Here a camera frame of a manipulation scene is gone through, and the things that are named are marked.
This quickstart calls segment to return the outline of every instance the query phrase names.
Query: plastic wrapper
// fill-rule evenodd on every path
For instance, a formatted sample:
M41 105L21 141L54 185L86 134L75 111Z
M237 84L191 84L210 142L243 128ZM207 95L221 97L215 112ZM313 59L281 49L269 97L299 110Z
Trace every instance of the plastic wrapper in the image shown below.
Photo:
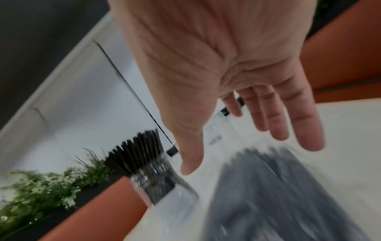
M126 241L370 240L285 143L248 145L223 115L204 135L204 162L184 177L192 189L176 185Z

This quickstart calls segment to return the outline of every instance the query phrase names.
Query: gray fabric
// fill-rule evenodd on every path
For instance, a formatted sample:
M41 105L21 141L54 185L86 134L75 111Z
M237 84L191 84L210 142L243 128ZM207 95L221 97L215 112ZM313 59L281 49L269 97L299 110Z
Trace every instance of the gray fabric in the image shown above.
M226 164L203 241L368 241L287 149L246 150Z

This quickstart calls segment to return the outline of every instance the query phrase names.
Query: hand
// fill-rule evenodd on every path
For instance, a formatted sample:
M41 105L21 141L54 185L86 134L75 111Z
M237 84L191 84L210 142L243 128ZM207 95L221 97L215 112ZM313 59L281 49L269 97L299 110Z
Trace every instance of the hand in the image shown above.
M277 140L289 132L321 150L323 130L299 53L315 0L110 0L111 10L173 133L190 174L203 159L202 128L221 98L241 116L245 101L256 128Z

